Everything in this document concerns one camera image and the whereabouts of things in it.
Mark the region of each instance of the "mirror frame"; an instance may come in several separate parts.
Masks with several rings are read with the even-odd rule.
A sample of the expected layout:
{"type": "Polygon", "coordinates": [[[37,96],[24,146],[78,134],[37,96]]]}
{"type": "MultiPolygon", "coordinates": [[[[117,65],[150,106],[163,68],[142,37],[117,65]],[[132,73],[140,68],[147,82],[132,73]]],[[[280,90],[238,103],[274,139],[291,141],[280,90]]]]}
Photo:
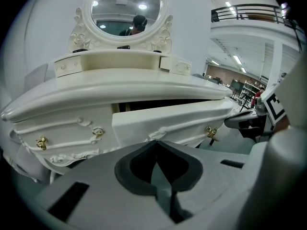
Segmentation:
{"type": "Polygon", "coordinates": [[[168,14],[168,0],[160,0],[160,12],[155,23],[146,31],[137,35],[117,36],[108,34],[94,23],[92,18],[93,0],[85,0],[83,8],[77,8],[75,26],[69,41],[69,50],[76,49],[112,49],[130,45],[131,49],[151,50],[153,46],[163,53],[169,53],[171,40],[169,27],[173,19],[168,14]]]}

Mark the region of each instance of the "black slot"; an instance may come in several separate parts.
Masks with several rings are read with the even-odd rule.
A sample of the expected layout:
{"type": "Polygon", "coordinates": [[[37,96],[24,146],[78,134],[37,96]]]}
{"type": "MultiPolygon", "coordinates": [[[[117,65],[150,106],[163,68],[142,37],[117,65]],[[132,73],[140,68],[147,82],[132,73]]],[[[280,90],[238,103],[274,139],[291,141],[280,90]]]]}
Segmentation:
{"type": "Polygon", "coordinates": [[[67,192],[49,209],[49,213],[61,221],[66,221],[89,185],[76,182],[67,192]]]}
{"type": "Polygon", "coordinates": [[[238,168],[238,169],[242,169],[242,167],[244,165],[244,163],[231,161],[231,160],[223,160],[221,162],[221,164],[228,165],[228,166],[231,166],[231,167],[235,167],[235,168],[238,168]]]}

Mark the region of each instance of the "shelving unit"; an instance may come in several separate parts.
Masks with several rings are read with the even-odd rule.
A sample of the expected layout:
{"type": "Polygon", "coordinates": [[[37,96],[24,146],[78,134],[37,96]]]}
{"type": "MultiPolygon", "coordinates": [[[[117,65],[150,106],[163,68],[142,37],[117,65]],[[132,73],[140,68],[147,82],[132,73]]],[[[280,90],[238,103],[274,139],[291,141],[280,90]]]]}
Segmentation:
{"type": "Polygon", "coordinates": [[[243,98],[245,94],[248,94],[249,96],[251,96],[251,100],[247,101],[247,107],[250,108],[251,107],[251,102],[254,99],[254,96],[256,95],[256,93],[260,91],[260,89],[248,82],[245,82],[244,87],[241,91],[241,94],[239,96],[239,99],[243,98]]]}

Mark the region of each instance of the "small drawer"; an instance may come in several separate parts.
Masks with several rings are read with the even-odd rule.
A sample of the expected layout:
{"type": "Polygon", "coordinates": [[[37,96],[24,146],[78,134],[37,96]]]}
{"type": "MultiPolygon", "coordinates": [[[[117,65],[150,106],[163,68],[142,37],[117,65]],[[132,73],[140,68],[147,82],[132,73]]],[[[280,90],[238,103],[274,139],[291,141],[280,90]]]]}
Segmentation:
{"type": "Polygon", "coordinates": [[[54,64],[57,78],[82,71],[81,56],[69,57],[54,64]]]}

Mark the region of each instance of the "ceiling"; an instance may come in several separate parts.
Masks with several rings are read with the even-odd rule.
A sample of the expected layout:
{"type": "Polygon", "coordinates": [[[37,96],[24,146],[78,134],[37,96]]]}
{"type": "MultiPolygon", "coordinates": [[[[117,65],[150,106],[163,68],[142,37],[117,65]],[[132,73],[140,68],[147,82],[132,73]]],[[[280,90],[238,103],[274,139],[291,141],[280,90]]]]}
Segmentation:
{"type": "Polygon", "coordinates": [[[95,0],[92,14],[129,14],[144,15],[147,19],[156,20],[160,12],[160,0],[95,0]],[[139,5],[147,5],[147,9],[140,10],[139,5]]]}
{"type": "MultiPolygon", "coordinates": [[[[255,36],[223,35],[212,38],[209,44],[207,63],[214,60],[221,67],[241,71],[244,67],[247,74],[259,79],[261,76],[269,78],[274,52],[274,42],[255,36]],[[239,57],[239,65],[233,55],[239,57]]],[[[281,71],[288,73],[299,57],[299,52],[288,46],[283,46],[281,71]]]]}

